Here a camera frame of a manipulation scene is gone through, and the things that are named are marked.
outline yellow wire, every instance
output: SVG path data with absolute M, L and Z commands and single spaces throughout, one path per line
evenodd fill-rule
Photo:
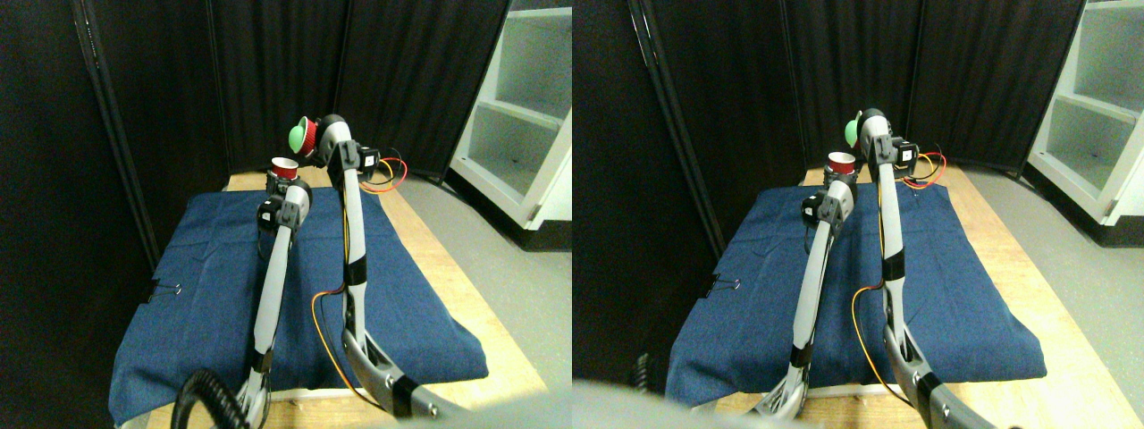
M 885 257 L 885 237 L 882 236 L 882 185 L 879 183 L 875 188 L 877 189 L 877 248 L 881 251 L 882 257 Z M 882 380 L 882 374 L 877 373 L 877 368 L 874 366 L 874 359 L 871 359 L 869 351 L 866 350 L 866 342 L 861 339 L 861 329 L 858 328 L 858 312 L 855 309 L 855 304 L 858 302 L 858 295 L 863 292 L 876 289 L 879 287 L 884 287 L 884 284 L 879 281 L 877 286 L 865 286 L 859 288 L 858 292 L 855 292 L 855 296 L 850 299 L 850 319 L 855 323 L 855 333 L 858 334 L 858 345 L 861 345 L 861 352 L 863 355 L 866 355 L 866 362 L 869 363 L 869 368 L 874 371 L 874 376 L 877 378 L 877 382 L 882 383 L 882 387 L 884 387 L 891 395 L 901 399 L 906 404 L 909 404 L 906 398 L 898 396 L 898 392 L 890 389 L 890 386 Z
M 858 302 L 858 295 L 860 295 L 863 292 L 873 291 L 877 287 L 875 286 L 865 286 L 858 289 L 858 292 L 855 292 L 855 296 L 850 299 L 850 319 L 853 320 L 855 323 L 855 333 L 858 334 L 858 344 L 861 345 L 861 352 L 863 355 L 866 355 L 866 362 L 869 363 L 869 368 L 874 371 L 874 376 L 877 378 L 877 382 L 882 383 L 882 387 L 884 387 L 885 390 L 889 391 L 891 395 L 897 396 L 898 399 L 906 400 L 905 398 L 898 396 L 898 392 L 893 391 L 893 389 L 890 389 L 890 384 L 887 384 L 885 381 L 882 380 L 882 374 L 877 373 L 877 367 L 874 366 L 874 359 L 871 359 L 869 351 L 866 350 L 866 342 L 863 341 L 861 339 L 861 329 L 858 328 L 858 312 L 855 309 L 855 304 L 857 304 Z
M 925 153 L 919 153 L 917 158 L 925 158 L 925 162 L 929 162 L 929 165 L 930 165 L 930 175 L 932 175 L 934 172 L 937 170 L 937 167 L 934 166 L 934 160 L 930 159 L 929 156 L 927 156 Z M 906 186 L 909 186 L 909 189 L 915 189 L 915 190 L 925 189 L 924 186 L 912 185 L 912 184 L 909 184 L 909 182 L 906 182 L 906 181 L 901 181 L 901 184 L 904 184 Z
M 390 180 L 397 178 L 397 175 L 394 174 L 394 167 L 389 165 L 389 161 L 387 161 L 387 160 L 380 160 L 379 162 L 384 164 L 386 165 L 386 169 L 389 169 L 389 177 L 390 177 Z M 389 188 L 386 188 L 386 189 L 376 191 L 376 192 L 371 191 L 370 189 L 367 189 L 365 186 L 362 186 L 362 190 L 365 191 L 366 193 L 372 193 L 372 194 L 375 194 L 375 196 L 380 196 L 382 192 L 388 192 L 389 190 L 391 190 L 394 188 L 397 188 L 397 185 L 396 184 L 390 184 Z
M 345 261 L 347 262 L 349 262 L 349 257 L 350 257 L 350 247 L 349 247 L 349 235 L 350 235 L 350 232 L 349 232 L 348 228 L 349 227 L 347 227 L 345 208 L 343 206 L 342 207 L 342 249 L 344 251 L 343 253 L 345 255 Z M 381 405 L 379 405 L 379 404 L 376 404 L 376 403 L 367 399 L 365 396 L 362 395 L 362 392 L 357 391 L 357 389 L 353 388 L 353 384 L 350 384 L 350 379 L 345 376 L 345 373 L 342 371 L 342 366 L 337 364 L 337 359 L 334 358 L 334 353 L 332 351 L 329 351 L 329 344 L 326 343 L 326 335 L 321 333 L 321 324 L 318 323 L 318 311 L 315 309 L 315 304 L 318 302 L 318 299 L 321 297 L 321 296 L 325 296 L 325 295 L 339 294 L 344 288 L 345 288 L 345 284 L 342 283 L 342 285 L 339 286 L 336 291 L 323 291 L 323 292 L 318 292 L 316 295 L 313 295 L 313 297 L 310 299 L 310 316 L 313 318 L 313 327 L 316 329 L 318 329 L 318 337 L 321 339 L 321 347 L 326 349 L 326 356 L 329 356 L 329 362 L 334 363 L 334 370 L 337 370 L 337 375 L 341 376 L 342 382 L 345 383 L 345 388 L 350 389 L 350 391 L 352 391 L 353 395 L 357 395 L 358 398 L 360 398 L 362 400 L 365 400 L 367 404 L 373 405 L 373 406 L 375 406 L 378 408 L 381 408 Z

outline red paper cup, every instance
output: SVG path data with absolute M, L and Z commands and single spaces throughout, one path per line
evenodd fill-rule
M 834 173 L 853 174 L 856 160 L 855 156 L 847 152 L 831 152 L 826 157 L 826 165 L 831 166 Z
M 297 177 L 297 161 L 289 158 L 275 158 L 270 160 L 273 165 L 271 172 L 278 177 L 294 180 Z

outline black strap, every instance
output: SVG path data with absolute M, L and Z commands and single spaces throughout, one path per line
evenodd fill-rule
M 815 351 L 815 343 L 808 343 L 805 349 L 797 345 L 791 348 L 791 366 L 803 368 L 810 365 L 810 355 Z
M 345 264 L 342 271 L 342 278 L 345 279 L 345 286 L 355 286 L 365 283 L 366 280 L 366 262 L 365 255 L 362 255 L 357 261 Z
M 898 251 L 882 260 L 882 279 L 885 281 L 906 277 L 906 249 Z
M 251 350 L 254 352 L 254 359 L 251 359 L 251 368 L 260 374 L 265 374 L 270 372 L 270 363 L 275 359 L 275 349 L 271 348 L 267 350 L 267 353 L 260 353 L 257 350 Z
M 418 388 L 416 381 L 408 375 L 402 375 L 394 382 L 394 416 L 398 419 L 413 416 L 413 390 Z

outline binder clip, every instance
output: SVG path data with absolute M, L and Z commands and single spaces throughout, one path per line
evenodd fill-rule
M 170 289 L 170 291 L 158 292 L 160 287 L 165 288 L 165 289 Z M 167 285 L 160 285 L 160 284 L 156 283 L 154 284 L 154 289 L 151 291 L 151 296 L 146 297 L 146 302 L 150 304 L 151 300 L 153 300 L 156 296 L 178 295 L 181 292 L 183 292 L 183 286 L 182 285 L 167 286 Z
M 734 291 L 734 289 L 738 289 L 739 286 L 741 286 L 741 284 L 739 283 L 739 279 L 723 280 L 723 279 L 720 278 L 720 276 L 722 276 L 722 275 L 717 273 L 717 272 L 714 273 L 714 275 L 710 275 L 709 279 L 710 279 L 710 285 L 712 286 L 710 286 L 710 288 L 707 289 L 707 295 L 705 295 L 704 297 L 710 297 L 712 296 L 712 292 L 715 292 L 715 291 L 728 291 L 728 289 Z

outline white shelving unit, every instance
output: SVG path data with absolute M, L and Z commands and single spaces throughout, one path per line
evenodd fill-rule
M 572 220 L 572 8 L 508 14 L 450 167 L 525 230 Z
M 1028 164 L 1101 225 L 1144 215 L 1144 0 L 1085 7 Z

